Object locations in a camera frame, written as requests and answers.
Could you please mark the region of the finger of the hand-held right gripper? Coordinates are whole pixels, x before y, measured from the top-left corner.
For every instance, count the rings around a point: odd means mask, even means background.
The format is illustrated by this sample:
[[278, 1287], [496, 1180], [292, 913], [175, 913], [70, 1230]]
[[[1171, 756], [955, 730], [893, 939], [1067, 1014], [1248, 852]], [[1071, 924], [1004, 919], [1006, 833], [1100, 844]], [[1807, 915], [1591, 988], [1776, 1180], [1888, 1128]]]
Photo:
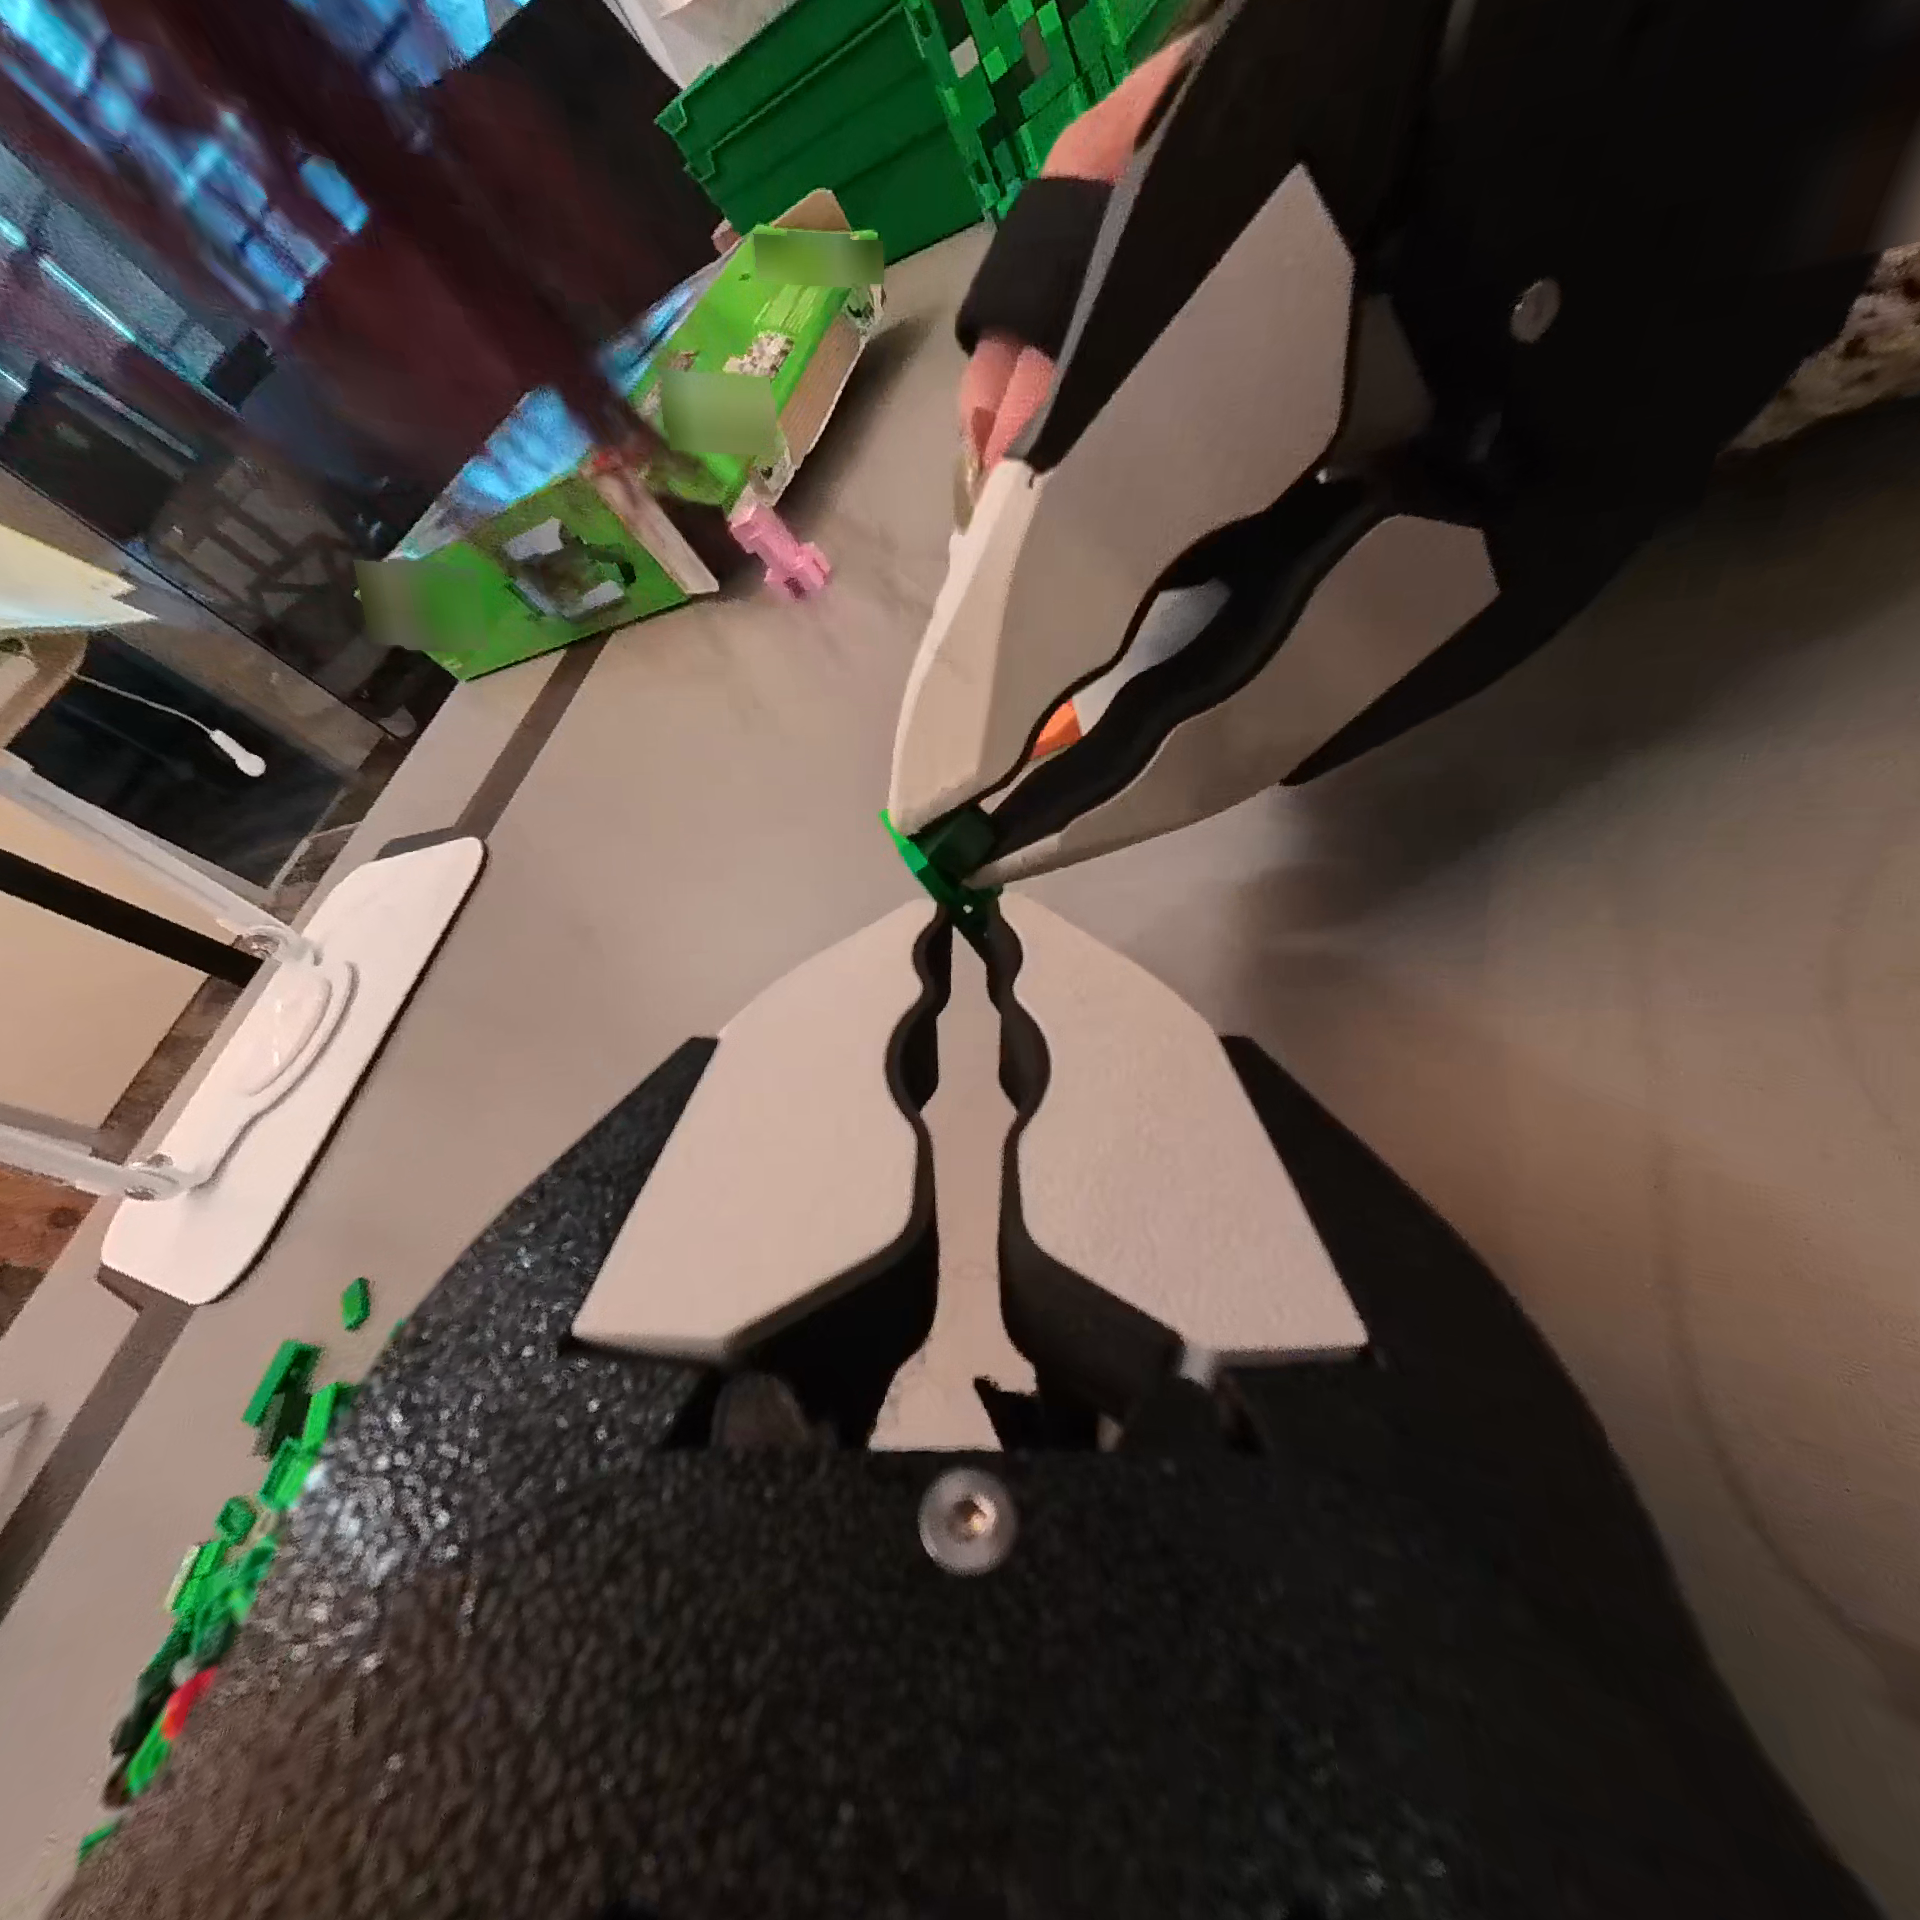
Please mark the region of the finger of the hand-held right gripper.
[[975, 886], [1120, 852], [1283, 784], [1496, 592], [1484, 531], [1351, 513], [1288, 576], [1237, 592], [1122, 680], [1079, 743], [1022, 777]]
[[1351, 513], [1383, 518], [1324, 478], [1351, 348], [1354, 256], [1296, 168], [1053, 465], [1031, 449], [983, 478], [898, 716], [902, 833], [992, 816], [1060, 702], [1085, 736], [1237, 592], [1288, 576]]

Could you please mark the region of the person's right forearm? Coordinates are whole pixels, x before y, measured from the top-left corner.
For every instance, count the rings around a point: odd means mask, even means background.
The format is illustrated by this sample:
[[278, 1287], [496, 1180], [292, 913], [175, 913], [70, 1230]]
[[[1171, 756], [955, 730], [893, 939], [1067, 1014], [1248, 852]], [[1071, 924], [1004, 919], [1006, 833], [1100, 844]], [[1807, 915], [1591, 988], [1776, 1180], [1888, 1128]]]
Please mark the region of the person's right forearm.
[[1720, 452], [1725, 460], [1798, 440], [1816, 425], [1918, 396], [1918, 246], [1878, 256], [1847, 320]]

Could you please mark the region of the pile of loose lego pieces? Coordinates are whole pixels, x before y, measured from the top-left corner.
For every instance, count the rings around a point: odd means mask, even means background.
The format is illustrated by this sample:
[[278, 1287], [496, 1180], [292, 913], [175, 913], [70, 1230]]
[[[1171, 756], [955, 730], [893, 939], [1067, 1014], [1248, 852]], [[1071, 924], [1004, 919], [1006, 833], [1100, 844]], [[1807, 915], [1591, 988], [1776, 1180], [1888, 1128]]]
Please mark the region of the pile of loose lego pieces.
[[324, 1346], [307, 1337], [286, 1337], [262, 1367], [242, 1408], [260, 1462], [259, 1483], [228, 1495], [211, 1531], [182, 1553], [159, 1602], [164, 1633], [109, 1735], [103, 1820], [79, 1839], [75, 1868], [96, 1858], [156, 1788], [218, 1687], [269, 1572], [286, 1556], [286, 1529], [319, 1483], [323, 1459], [348, 1430], [370, 1371], [328, 1375]]

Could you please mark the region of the long green lego plate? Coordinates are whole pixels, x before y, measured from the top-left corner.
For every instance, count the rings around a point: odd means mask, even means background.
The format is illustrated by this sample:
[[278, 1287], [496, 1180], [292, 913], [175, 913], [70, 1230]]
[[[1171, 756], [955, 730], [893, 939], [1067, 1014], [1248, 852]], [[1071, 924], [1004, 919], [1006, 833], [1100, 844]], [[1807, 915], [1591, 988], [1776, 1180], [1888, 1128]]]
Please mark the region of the long green lego plate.
[[916, 886], [941, 908], [951, 929], [983, 953], [1000, 899], [998, 886], [974, 878], [994, 852], [992, 816], [980, 804], [967, 804], [918, 833], [902, 833], [882, 807], [880, 823]]

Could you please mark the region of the open green lego box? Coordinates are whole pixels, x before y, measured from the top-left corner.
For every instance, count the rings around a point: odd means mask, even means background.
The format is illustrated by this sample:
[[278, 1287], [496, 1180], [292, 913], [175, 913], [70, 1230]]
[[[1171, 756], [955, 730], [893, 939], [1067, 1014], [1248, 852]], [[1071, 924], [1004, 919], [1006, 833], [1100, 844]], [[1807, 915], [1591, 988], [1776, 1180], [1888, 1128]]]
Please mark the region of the open green lego box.
[[642, 486], [719, 513], [778, 506], [876, 335], [882, 270], [880, 235], [818, 185], [618, 337], [615, 383], [666, 444]]

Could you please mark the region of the green pixelated lego build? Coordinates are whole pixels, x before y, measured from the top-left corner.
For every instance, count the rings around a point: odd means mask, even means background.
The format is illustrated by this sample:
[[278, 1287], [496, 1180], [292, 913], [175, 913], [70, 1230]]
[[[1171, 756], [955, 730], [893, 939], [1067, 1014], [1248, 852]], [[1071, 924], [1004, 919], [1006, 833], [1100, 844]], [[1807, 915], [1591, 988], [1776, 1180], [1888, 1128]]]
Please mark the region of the green pixelated lego build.
[[902, 15], [987, 225], [1059, 132], [1191, 26], [1191, 2], [904, 2]]

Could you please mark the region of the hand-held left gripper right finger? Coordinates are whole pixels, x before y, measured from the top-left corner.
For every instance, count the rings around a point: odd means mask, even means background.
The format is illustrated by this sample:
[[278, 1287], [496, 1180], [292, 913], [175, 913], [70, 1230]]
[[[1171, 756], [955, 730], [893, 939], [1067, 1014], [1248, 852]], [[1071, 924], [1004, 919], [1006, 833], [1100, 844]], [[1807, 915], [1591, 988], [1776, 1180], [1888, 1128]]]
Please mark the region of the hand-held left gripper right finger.
[[998, 1016], [998, 1297], [1038, 1375], [1357, 1355], [1360, 1313], [1208, 1020], [1029, 896], [983, 945]]

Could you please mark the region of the pink lego pig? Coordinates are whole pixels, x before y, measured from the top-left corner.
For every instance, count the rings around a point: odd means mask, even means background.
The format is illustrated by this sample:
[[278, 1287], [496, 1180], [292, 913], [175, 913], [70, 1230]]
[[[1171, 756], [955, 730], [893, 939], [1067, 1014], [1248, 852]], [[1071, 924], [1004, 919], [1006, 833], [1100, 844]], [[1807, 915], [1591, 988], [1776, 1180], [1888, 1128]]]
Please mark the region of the pink lego pig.
[[756, 495], [741, 497], [727, 518], [727, 529], [735, 547], [762, 567], [771, 592], [803, 602], [827, 588], [832, 564], [824, 553], [798, 537], [778, 508]]

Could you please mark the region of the person's right hand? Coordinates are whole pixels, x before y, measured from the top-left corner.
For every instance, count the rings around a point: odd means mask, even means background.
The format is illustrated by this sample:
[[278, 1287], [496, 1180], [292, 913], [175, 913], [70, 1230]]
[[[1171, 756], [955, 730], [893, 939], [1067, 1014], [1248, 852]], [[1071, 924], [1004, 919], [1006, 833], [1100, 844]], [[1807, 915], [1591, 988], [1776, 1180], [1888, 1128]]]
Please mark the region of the person's right hand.
[[1200, 40], [1195, 27], [1179, 35], [1074, 118], [980, 259], [952, 326], [967, 358], [958, 430], [971, 490], [1048, 396], [1112, 187]]

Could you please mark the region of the clear book stand white base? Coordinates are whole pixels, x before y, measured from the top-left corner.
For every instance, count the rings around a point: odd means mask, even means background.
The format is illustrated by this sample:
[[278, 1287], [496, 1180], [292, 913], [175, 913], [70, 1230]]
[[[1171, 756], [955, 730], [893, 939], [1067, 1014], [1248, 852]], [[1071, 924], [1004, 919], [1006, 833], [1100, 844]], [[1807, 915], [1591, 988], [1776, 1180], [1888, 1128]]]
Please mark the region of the clear book stand white base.
[[303, 927], [278, 922], [144, 831], [4, 756], [4, 795], [109, 849], [266, 963], [245, 1020], [213, 1051], [159, 1147], [114, 1164], [4, 1118], [7, 1169], [117, 1204], [109, 1272], [211, 1305], [262, 1258], [478, 883], [471, 835], [386, 852], [344, 876]]

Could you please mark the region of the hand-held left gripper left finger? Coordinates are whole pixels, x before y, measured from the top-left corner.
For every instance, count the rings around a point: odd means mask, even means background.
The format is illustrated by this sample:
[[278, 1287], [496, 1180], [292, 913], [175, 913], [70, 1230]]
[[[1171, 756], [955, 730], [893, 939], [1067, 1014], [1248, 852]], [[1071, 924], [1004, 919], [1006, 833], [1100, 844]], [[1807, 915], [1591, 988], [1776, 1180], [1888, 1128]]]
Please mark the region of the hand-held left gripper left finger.
[[722, 1028], [592, 1281], [586, 1346], [724, 1366], [935, 1267], [924, 1108], [951, 927], [908, 904], [799, 963]]

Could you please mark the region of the green plastic crate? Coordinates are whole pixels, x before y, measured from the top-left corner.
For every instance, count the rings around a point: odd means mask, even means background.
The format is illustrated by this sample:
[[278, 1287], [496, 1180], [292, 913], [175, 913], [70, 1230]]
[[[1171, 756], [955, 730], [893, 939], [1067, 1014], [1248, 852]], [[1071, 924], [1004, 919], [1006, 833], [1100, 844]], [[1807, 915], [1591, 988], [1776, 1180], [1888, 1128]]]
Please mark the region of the green plastic crate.
[[898, 2], [798, 2], [655, 118], [687, 179], [744, 235], [827, 191], [895, 263], [983, 225]]

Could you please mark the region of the lego instruction booklet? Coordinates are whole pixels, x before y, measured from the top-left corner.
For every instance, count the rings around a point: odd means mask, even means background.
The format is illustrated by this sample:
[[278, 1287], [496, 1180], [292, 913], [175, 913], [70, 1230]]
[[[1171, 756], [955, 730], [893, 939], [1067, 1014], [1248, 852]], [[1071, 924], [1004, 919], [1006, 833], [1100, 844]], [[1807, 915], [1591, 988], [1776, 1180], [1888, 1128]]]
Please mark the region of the lego instruction booklet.
[[133, 602], [135, 585], [64, 552], [2, 526], [2, 639], [96, 634], [151, 623]]

